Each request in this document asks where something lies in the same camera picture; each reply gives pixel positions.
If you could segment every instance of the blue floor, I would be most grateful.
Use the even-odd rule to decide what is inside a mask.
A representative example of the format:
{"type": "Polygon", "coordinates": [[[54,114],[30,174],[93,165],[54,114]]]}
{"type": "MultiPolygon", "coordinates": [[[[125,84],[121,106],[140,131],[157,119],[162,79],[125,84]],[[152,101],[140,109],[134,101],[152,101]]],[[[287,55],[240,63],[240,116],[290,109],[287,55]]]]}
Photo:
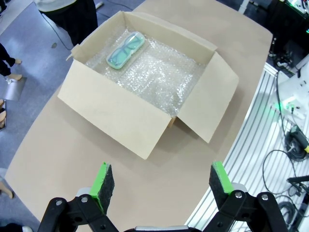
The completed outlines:
{"type": "MultiPolygon", "coordinates": [[[[143,2],[143,0],[114,1],[131,9],[143,2]]],[[[120,10],[130,11],[124,6],[104,2],[105,5],[98,12],[107,16],[112,16],[120,10]]],[[[101,14],[97,15],[99,25],[108,19],[101,14]]],[[[55,24],[51,24],[64,44],[72,48],[68,34],[57,28],[55,24]]],[[[21,66],[13,67],[12,72],[21,73],[28,78],[20,100],[7,101],[7,128],[0,132],[0,167],[8,168],[32,123],[63,82],[72,60],[65,61],[70,51],[62,45],[34,3],[5,30],[0,36],[0,42],[12,57],[23,61],[21,66]]],[[[4,78],[0,77],[0,93],[6,85],[4,78]]],[[[5,225],[9,222],[29,225],[34,231],[39,227],[39,221],[28,211],[18,196],[10,200],[2,194],[0,195],[0,224],[5,225]]]]}

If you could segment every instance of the beige tabletop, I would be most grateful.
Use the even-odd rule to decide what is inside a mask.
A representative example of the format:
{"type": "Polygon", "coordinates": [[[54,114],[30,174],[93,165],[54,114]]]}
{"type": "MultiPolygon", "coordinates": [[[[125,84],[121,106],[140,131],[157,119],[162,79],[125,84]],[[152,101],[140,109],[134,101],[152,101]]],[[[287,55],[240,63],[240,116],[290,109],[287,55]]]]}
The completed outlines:
{"type": "Polygon", "coordinates": [[[147,0],[136,11],[160,17],[218,46],[239,76],[235,95],[209,144],[176,120],[143,160],[70,109],[57,98],[57,91],[33,123],[6,175],[39,220],[52,198],[71,200],[79,188],[92,185],[106,161],[112,164],[115,179],[108,216],[119,230],[182,225],[209,186],[212,161],[225,159],[243,123],[267,58],[270,32],[214,0],[147,0]]]}

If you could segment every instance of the bubble wrap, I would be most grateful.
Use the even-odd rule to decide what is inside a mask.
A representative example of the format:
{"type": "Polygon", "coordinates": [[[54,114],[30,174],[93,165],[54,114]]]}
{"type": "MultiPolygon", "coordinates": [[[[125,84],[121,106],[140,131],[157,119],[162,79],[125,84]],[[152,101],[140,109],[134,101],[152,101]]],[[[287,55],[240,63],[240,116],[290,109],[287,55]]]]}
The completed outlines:
{"type": "Polygon", "coordinates": [[[206,65],[198,64],[175,49],[145,36],[145,44],[123,68],[115,70],[105,59],[129,34],[126,29],[113,44],[105,46],[86,65],[175,117],[206,65]]]}

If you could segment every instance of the screw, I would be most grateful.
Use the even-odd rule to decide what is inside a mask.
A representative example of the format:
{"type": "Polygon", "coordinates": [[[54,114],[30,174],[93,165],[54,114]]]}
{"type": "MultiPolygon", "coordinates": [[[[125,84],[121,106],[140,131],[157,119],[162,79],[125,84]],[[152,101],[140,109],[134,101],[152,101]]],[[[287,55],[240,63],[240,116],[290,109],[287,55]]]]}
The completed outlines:
{"type": "Polygon", "coordinates": [[[236,192],[236,193],[235,193],[235,197],[236,197],[236,198],[242,198],[241,192],[236,192]]]}
{"type": "Polygon", "coordinates": [[[267,201],[268,200],[268,196],[266,194],[262,195],[262,200],[267,201]]]}
{"type": "Polygon", "coordinates": [[[88,201],[88,198],[83,197],[81,201],[82,201],[82,203],[86,203],[88,201]]]}
{"type": "Polygon", "coordinates": [[[59,206],[62,204],[62,200],[56,201],[56,205],[59,206]]]}

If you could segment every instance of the cardboard box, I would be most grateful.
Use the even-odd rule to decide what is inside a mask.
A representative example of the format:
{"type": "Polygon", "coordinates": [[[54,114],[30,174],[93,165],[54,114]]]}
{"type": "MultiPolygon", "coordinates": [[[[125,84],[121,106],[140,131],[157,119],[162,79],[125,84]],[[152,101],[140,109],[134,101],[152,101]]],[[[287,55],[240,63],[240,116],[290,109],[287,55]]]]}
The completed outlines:
{"type": "Polygon", "coordinates": [[[118,12],[75,46],[74,61],[58,97],[123,146],[148,158],[173,118],[84,65],[104,47],[115,28],[126,26],[207,64],[177,117],[209,142],[239,78],[216,52],[216,46],[149,14],[118,12]]]}

